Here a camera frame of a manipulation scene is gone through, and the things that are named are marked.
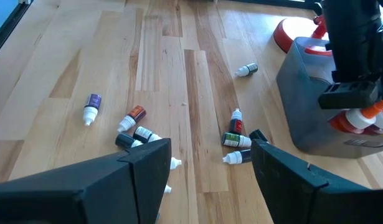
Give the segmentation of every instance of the wooden floor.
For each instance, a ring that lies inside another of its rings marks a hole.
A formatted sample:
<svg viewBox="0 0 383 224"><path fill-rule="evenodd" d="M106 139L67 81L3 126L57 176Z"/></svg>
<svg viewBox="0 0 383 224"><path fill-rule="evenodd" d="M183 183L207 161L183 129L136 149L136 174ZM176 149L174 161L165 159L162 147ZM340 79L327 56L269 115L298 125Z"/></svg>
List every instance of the wooden floor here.
<svg viewBox="0 0 383 224"><path fill-rule="evenodd" d="M0 182L119 151L116 129L139 124L172 139L160 223L272 223L251 164L227 166L220 145L232 110L245 132L359 184L383 188L383 153L358 160L302 154L292 144L275 77L272 38L288 16L313 13L194 0L35 0L0 51ZM242 65L259 71L235 78ZM85 127L88 94L103 102Z"/></svg>

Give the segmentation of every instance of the orange bottle cap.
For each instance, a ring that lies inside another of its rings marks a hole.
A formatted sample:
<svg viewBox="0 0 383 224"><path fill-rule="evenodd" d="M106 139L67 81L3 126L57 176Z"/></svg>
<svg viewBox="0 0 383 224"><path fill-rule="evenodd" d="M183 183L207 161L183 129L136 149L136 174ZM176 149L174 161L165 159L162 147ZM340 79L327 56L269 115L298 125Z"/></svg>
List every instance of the orange bottle cap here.
<svg viewBox="0 0 383 224"><path fill-rule="evenodd" d="M374 105L364 108L361 110L361 114L368 119L375 117L383 110L383 100L378 103L374 103Z"/></svg>

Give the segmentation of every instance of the blue surface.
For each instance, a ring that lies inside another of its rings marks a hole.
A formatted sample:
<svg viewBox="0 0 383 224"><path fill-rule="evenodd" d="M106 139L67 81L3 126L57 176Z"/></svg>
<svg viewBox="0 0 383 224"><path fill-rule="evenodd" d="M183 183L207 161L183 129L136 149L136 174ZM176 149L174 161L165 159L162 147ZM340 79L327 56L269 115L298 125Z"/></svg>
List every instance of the blue surface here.
<svg viewBox="0 0 383 224"><path fill-rule="evenodd" d="M0 27L17 7L18 0L0 0Z"/></svg>

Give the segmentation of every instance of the gray container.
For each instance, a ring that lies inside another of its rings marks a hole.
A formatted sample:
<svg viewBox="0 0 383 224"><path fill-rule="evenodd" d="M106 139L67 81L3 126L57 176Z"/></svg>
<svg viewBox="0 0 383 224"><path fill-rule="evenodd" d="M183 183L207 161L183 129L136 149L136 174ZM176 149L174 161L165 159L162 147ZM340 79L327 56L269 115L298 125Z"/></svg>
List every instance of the gray container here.
<svg viewBox="0 0 383 224"><path fill-rule="evenodd" d="M295 39L277 75L292 141L301 151L321 156L360 158L383 151L383 136L340 132L328 121L341 110L322 110L318 97L333 83L332 56L305 53L309 46L328 41Z"/></svg>

